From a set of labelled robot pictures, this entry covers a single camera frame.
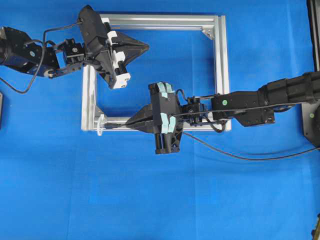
blue cloth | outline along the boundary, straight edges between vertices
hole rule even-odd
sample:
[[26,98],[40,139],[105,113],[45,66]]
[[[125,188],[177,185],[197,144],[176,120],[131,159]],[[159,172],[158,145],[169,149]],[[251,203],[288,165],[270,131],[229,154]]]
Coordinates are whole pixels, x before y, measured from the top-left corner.
[[[73,23],[79,10],[225,14],[231,91],[313,70],[305,0],[2,1],[0,23],[41,39],[45,29]],[[129,116],[149,103],[148,83],[166,81],[188,96],[214,92],[212,46],[200,32],[127,32],[150,44],[128,66],[128,87],[110,91],[99,79],[98,104]],[[55,42],[73,28],[52,32]],[[30,80],[1,67],[18,88]],[[183,136],[181,152],[155,155],[154,136],[81,131],[82,73],[37,78],[30,92],[4,93],[0,130],[1,240],[310,239],[320,212],[319,153],[246,162]],[[238,155],[280,156],[312,147],[301,108],[276,124],[195,136]]]

black plastic part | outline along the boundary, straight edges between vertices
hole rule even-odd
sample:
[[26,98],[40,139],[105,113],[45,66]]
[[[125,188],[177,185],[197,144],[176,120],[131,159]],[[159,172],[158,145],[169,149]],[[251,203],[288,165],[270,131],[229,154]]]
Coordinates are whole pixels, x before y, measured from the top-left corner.
[[163,133],[163,120],[161,114],[166,114],[168,121],[170,116],[182,112],[174,92],[166,92],[165,96],[159,90],[158,84],[148,86],[151,104],[144,106],[139,112],[131,117],[126,126],[130,129],[144,133],[153,133],[156,154],[177,153],[180,151],[180,141],[183,132],[183,121],[175,117],[176,122],[173,132]]
[[[30,43],[31,38],[23,31],[11,27],[0,29],[0,64],[24,74],[33,75],[38,68],[42,55],[42,47]],[[43,77],[47,70],[59,68],[56,53],[52,47],[47,47],[38,76]]]
[[[188,97],[187,102],[188,104],[182,106],[183,113],[198,113],[198,112],[204,112],[207,110],[206,105],[200,102],[200,98]],[[191,126],[198,126],[198,125],[202,125],[203,118],[204,116],[207,116],[207,115],[208,114],[205,114],[205,113],[185,115],[183,116],[183,119]]]
[[[108,33],[112,30],[109,23],[103,23],[100,15],[91,6],[85,6],[78,15],[79,25],[88,57],[100,62],[93,65],[100,76],[113,89],[118,75],[127,73],[126,65],[149,49],[143,42],[135,40],[121,32],[112,38],[112,46],[108,43]],[[112,52],[124,52],[124,62],[118,62],[114,69]]]
[[101,52],[106,46],[107,29],[100,15],[91,6],[85,6],[78,15],[79,25],[86,49],[93,55]]
[[[318,11],[320,9],[320,0],[307,0],[307,7],[313,46],[314,70],[320,71],[320,12]],[[304,103],[301,105],[301,108],[303,134],[315,147],[320,147],[320,103]]]
[[214,112],[214,120],[236,118],[243,126],[272,124],[274,112],[284,112],[297,102],[313,104],[320,99],[320,72],[308,72],[294,78],[284,78],[262,86],[258,91],[236,91],[211,99],[213,110],[246,109],[281,105],[242,111]]
[[142,41],[129,37],[120,31],[116,31],[116,34],[117,37],[112,38],[112,42],[116,44],[113,49],[117,53],[124,52],[125,66],[149,50],[149,45]]

black cable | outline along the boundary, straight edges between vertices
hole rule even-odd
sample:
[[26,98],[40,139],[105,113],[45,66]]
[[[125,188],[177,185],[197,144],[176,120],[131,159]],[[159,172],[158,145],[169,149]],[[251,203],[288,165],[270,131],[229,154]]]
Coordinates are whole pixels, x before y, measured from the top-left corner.
[[285,106],[285,105],[305,104],[306,102],[307,101],[297,101],[297,102],[289,102],[289,103],[277,103],[277,104],[271,104],[271,105],[266,105],[266,106],[254,106],[254,107],[247,107],[247,108],[233,108],[233,109],[208,110],[208,111],[198,111],[198,112],[186,112],[186,113],[171,114],[170,116],[176,117],[176,116],[208,114],[208,113],[216,113],[216,112],[248,111],[248,110],[255,110],[255,109],[273,108],[273,107]]
[[246,160],[246,161],[268,161],[268,160],[279,160],[279,159],[287,159],[287,158],[292,158],[292,157],[296,157],[302,154],[306,154],[306,153],[310,153],[314,150],[320,150],[320,147],[314,147],[305,151],[301,151],[301,152],[297,152],[294,154],[290,154],[290,155],[286,155],[286,156],[278,156],[278,157],[269,157],[269,158],[247,158],[247,157],[242,157],[242,156],[237,156],[237,155],[233,155],[231,153],[222,151],[214,146],[211,146],[210,144],[206,143],[205,141],[191,135],[190,133],[187,132],[182,132],[184,135],[187,135],[190,138],[193,138],[194,140],[198,141],[199,143],[207,146],[208,148],[210,148],[211,150],[214,150],[216,152],[219,152],[221,154],[227,155],[229,157],[235,158],[235,159],[240,159],[240,160]]
[[210,121],[210,119],[209,119],[206,115],[204,115],[203,117],[205,118],[205,120],[209,123],[210,127],[211,127],[215,132],[221,134],[221,133],[223,133],[223,132],[226,130],[226,123],[225,123],[225,122],[220,123],[220,124],[221,124],[221,129],[219,129],[219,128],[216,128],[216,127],[215,127],[215,125],[213,124],[213,122]]
[[182,97],[183,97],[183,99],[186,101],[186,102],[188,102],[188,99],[186,98],[186,96],[185,96],[185,91],[183,90],[183,89],[178,89],[177,91],[175,91],[175,95],[178,97],[178,93],[179,92],[181,92],[181,95],[182,95]]
[[39,44],[42,44],[42,41],[41,40],[38,40],[38,39],[32,39],[30,41],[26,41],[24,43],[25,46],[28,46],[29,44],[34,44],[34,43],[39,43]]
[[74,24],[67,25],[67,26],[62,26],[62,27],[56,27],[56,28],[47,29],[47,30],[45,30],[45,31],[43,32],[42,41],[37,40],[37,39],[33,39],[33,40],[27,42],[28,44],[30,44],[30,43],[39,43],[39,42],[40,42],[40,43],[42,44],[42,54],[41,54],[41,59],[40,59],[40,62],[39,62],[39,64],[38,64],[38,67],[37,67],[37,69],[36,69],[36,71],[35,71],[32,79],[31,79],[31,81],[29,82],[29,84],[28,84],[28,86],[26,87],[25,90],[21,91],[21,90],[18,90],[18,89],[16,89],[16,88],[14,88],[12,85],[10,85],[8,82],[6,82],[5,80],[3,80],[2,78],[0,78],[0,81],[2,81],[4,84],[6,84],[9,88],[11,88],[12,90],[14,90],[14,91],[17,92],[17,93],[19,93],[19,94],[26,94],[26,93],[29,91],[29,89],[31,88],[33,82],[35,81],[35,79],[36,79],[36,77],[37,77],[37,75],[38,75],[38,72],[39,72],[39,70],[40,70],[40,68],[41,68],[41,65],[42,65],[42,63],[43,63],[43,61],[44,61],[47,44],[53,43],[52,41],[46,42],[46,34],[47,34],[48,32],[70,29],[70,28],[72,28],[72,27],[74,27],[74,26],[76,26],[76,25],[78,25],[78,24],[81,24],[81,22],[76,22],[76,23],[74,23]]

aluminum frame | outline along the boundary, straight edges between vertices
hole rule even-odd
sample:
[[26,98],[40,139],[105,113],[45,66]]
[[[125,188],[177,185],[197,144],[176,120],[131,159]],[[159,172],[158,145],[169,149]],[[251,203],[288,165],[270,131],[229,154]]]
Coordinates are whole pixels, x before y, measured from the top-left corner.
[[[103,22],[109,20],[114,30],[184,30],[202,31],[213,41],[213,72],[215,92],[228,94],[229,69],[227,51],[226,16],[218,15],[158,15],[158,14],[101,14]],[[124,124],[129,117],[107,117],[97,106],[97,73],[92,66],[83,69],[81,129],[83,131],[133,131],[127,127],[103,129],[104,123]],[[186,131],[213,131],[209,125],[190,126]],[[226,131],[231,130],[231,121],[226,123]]]

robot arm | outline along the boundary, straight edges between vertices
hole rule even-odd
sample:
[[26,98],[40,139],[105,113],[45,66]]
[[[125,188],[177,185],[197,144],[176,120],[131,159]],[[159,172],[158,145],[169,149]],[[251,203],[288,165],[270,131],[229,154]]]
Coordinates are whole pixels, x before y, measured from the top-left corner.
[[[111,29],[89,5],[79,13],[78,26],[84,44],[66,39],[60,44],[43,43],[45,54],[42,64],[42,47],[25,32],[3,27],[0,30],[0,65],[21,73],[56,78],[92,65],[111,89],[127,86],[131,76],[127,64],[149,49],[143,42]],[[65,67],[60,67],[57,53],[63,52]]]
[[[289,110],[296,104],[314,104],[320,100],[320,72],[309,72],[290,79],[270,82],[257,91],[235,91],[224,95],[188,97],[187,104],[180,105],[172,85],[165,82],[150,84],[151,103],[144,106],[126,122],[126,127],[155,137],[156,154],[180,151],[184,122],[192,126],[213,123],[224,124],[235,118],[244,127],[275,123],[274,113]],[[211,99],[211,110],[201,103]],[[122,125],[106,123],[105,128]]]

